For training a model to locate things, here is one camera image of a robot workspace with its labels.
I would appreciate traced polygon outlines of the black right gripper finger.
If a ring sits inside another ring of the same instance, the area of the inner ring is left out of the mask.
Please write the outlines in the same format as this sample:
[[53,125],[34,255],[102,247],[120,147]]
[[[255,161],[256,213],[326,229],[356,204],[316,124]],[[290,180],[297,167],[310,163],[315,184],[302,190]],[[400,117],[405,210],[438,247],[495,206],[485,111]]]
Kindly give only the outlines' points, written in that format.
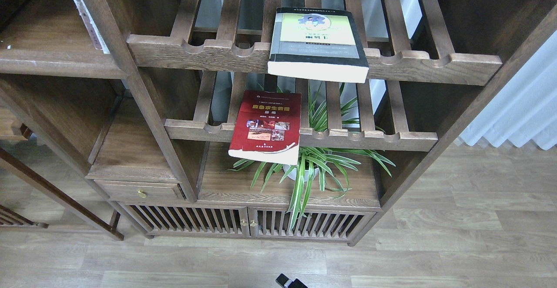
[[290,279],[284,274],[279,274],[276,278],[276,282],[281,288],[308,288],[308,286],[298,278]]

